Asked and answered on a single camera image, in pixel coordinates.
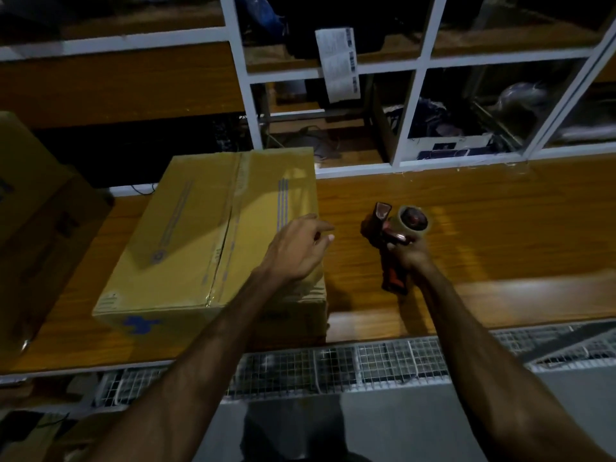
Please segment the person's right forearm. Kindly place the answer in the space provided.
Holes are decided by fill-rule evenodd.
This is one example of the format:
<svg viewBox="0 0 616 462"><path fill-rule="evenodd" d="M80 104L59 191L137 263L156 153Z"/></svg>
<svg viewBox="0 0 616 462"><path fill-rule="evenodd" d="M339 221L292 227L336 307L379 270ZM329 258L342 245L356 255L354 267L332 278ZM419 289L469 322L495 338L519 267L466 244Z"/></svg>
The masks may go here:
<svg viewBox="0 0 616 462"><path fill-rule="evenodd" d="M489 460L616 462L473 316L433 262L412 266L452 383Z"/></svg>

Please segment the plain brown cardboard box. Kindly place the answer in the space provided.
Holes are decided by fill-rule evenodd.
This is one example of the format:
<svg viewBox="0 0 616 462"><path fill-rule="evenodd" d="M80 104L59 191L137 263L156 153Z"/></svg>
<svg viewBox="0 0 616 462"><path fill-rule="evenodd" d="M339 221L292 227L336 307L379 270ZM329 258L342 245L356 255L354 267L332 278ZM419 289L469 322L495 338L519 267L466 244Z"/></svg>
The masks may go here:
<svg viewBox="0 0 616 462"><path fill-rule="evenodd" d="M0 375L38 335L112 206L0 111Z"/></svg>

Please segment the taped brown cardboard box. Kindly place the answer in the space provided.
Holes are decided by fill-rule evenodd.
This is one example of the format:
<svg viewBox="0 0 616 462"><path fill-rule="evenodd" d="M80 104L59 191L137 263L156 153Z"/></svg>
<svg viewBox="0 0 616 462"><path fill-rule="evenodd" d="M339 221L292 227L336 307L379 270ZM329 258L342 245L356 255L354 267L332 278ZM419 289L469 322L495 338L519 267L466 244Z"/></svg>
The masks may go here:
<svg viewBox="0 0 616 462"><path fill-rule="evenodd" d="M318 211L312 147L174 156L92 316L136 341L186 346L274 236Z"/></svg>

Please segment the person's left forearm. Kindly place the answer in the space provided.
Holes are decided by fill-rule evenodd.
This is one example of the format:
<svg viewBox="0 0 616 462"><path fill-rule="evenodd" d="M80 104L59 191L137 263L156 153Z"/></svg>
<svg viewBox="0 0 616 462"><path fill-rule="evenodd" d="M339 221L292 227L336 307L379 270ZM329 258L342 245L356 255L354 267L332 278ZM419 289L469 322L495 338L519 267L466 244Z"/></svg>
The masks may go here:
<svg viewBox="0 0 616 462"><path fill-rule="evenodd" d="M282 287L305 276L281 265L254 270L222 313L81 462L192 462L262 309Z"/></svg>

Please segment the white metal shelf frame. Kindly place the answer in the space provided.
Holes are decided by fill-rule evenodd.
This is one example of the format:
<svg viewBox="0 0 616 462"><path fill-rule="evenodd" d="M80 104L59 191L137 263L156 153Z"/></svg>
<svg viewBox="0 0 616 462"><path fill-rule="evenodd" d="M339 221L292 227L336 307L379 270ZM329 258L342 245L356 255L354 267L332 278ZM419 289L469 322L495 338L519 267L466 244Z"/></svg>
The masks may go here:
<svg viewBox="0 0 616 462"><path fill-rule="evenodd" d="M214 115L261 131L248 89L320 80L318 30L351 28L369 74L436 60L588 59L616 0L0 0L0 109L93 186L157 180L221 150Z"/></svg>

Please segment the red tape dispenser gun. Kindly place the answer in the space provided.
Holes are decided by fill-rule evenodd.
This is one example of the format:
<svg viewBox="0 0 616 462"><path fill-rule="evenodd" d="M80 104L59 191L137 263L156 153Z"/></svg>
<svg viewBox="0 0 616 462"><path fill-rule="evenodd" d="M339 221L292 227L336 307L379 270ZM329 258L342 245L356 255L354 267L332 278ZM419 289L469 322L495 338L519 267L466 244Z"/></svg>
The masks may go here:
<svg viewBox="0 0 616 462"><path fill-rule="evenodd" d="M401 206L394 211L386 202L376 202L372 212L360 225L361 235L380 252L382 289L406 295L406 273L386 247L388 241L404 241L406 235L423 235L430 229L429 218L417 206Z"/></svg>

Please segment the person's left hand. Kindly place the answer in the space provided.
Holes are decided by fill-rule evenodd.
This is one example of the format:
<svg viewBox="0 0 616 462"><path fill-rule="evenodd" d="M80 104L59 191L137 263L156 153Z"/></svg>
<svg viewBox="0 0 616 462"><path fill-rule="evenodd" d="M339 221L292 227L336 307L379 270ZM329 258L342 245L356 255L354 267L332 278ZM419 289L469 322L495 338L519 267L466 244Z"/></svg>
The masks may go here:
<svg viewBox="0 0 616 462"><path fill-rule="evenodd" d="M274 236L258 271L278 287L305 279L323 260L313 255L315 242L334 229L316 214L291 220Z"/></svg>

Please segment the person's right hand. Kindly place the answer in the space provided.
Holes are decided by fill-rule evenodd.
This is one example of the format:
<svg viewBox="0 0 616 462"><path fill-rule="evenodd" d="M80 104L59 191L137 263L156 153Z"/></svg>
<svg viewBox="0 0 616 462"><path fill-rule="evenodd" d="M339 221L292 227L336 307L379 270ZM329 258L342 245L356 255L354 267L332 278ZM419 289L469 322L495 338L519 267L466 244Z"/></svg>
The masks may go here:
<svg viewBox="0 0 616 462"><path fill-rule="evenodd" d="M427 242L424 240L424 256L423 257L397 257L392 253L393 256L397 259L398 264L409 273L417 273L422 276L430 275L435 271L435 263L432 259L431 253L429 251Z"/></svg>

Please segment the person's dark trousers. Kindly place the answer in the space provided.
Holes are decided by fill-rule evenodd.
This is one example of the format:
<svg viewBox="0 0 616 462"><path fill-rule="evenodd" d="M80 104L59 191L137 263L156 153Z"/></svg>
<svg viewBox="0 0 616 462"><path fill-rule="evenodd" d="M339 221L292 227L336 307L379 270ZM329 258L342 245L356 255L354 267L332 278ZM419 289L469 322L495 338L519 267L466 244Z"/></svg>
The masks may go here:
<svg viewBox="0 0 616 462"><path fill-rule="evenodd" d="M372 462L349 450L340 395L248 404L243 462Z"/></svg>

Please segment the clear plastic bag bundle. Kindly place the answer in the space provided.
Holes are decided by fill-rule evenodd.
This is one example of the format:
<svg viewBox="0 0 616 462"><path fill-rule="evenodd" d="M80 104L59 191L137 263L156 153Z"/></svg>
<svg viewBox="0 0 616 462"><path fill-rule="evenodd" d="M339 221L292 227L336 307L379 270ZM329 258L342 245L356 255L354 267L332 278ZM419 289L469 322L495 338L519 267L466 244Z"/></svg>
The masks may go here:
<svg viewBox="0 0 616 462"><path fill-rule="evenodd" d="M551 104L552 93L542 82L517 82L506 87L491 111L512 135L528 137L537 120Z"/></svg>

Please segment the white and blue box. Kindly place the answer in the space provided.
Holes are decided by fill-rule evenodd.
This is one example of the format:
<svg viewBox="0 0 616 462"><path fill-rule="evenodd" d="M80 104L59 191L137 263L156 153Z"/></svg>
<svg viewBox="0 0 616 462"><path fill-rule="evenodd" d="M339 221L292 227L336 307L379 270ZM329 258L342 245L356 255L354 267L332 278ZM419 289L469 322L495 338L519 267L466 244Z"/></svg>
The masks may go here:
<svg viewBox="0 0 616 462"><path fill-rule="evenodd" d="M498 149L493 133L458 137L421 137L407 139L411 157L415 160L435 160L467 156L495 155Z"/></svg>

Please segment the white paper label sheet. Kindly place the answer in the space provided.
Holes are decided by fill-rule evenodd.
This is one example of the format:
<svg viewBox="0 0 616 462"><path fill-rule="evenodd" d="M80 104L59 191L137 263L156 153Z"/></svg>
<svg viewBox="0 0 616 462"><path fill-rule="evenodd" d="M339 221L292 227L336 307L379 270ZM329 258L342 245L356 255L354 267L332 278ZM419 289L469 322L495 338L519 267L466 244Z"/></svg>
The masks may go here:
<svg viewBox="0 0 616 462"><path fill-rule="evenodd" d="M316 30L315 39L329 102L360 99L354 29Z"/></svg>

